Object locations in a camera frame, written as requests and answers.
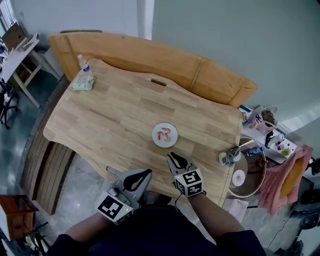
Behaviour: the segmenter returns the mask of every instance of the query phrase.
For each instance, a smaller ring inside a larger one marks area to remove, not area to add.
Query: floor
[[[55,87],[57,79],[40,70],[28,85],[28,90],[33,97],[43,106]],[[17,90],[18,99],[12,99],[10,105],[17,105],[18,112],[9,110],[8,126],[0,125],[0,194],[9,194],[15,191],[20,159],[29,137],[41,111],[21,91]]]
[[[49,222],[49,225],[41,230],[48,242],[52,244],[59,234],[63,234],[72,225],[95,213],[95,201],[109,185],[109,181],[101,178],[83,158],[76,154],[64,181],[56,213],[52,216],[48,216],[43,210],[37,213],[37,224]],[[257,197],[249,200],[250,205],[257,205],[255,202]],[[208,240],[213,242],[190,206],[178,201],[177,207]],[[245,229],[254,230],[263,247],[272,251],[276,251],[279,247],[287,249],[296,237],[300,221],[289,219],[288,212],[289,207],[284,206],[271,217],[264,209],[251,208],[246,211],[241,224]]]

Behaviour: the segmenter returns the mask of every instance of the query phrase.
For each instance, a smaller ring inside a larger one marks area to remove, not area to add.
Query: white plate
[[[152,139],[156,145],[158,145],[161,148],[169,148],[172,147],[178,139],[178,132],[177,129],[168,122],[162,122],[157,124],[152,131]]]

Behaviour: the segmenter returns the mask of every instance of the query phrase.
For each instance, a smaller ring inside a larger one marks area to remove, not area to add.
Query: pink cloth
[[[273,216],[281,206],[297,201],[300,180],[311,159],[312,151],[312,147],[307,145],[298,146],[284,163],[266,169],[265,178],[260,189],[258,207],[266,208],[267,212]],[[299,158],[304,158],[301,174],[296,180],[292,191],[287,196],[279,198],[281,187]]]

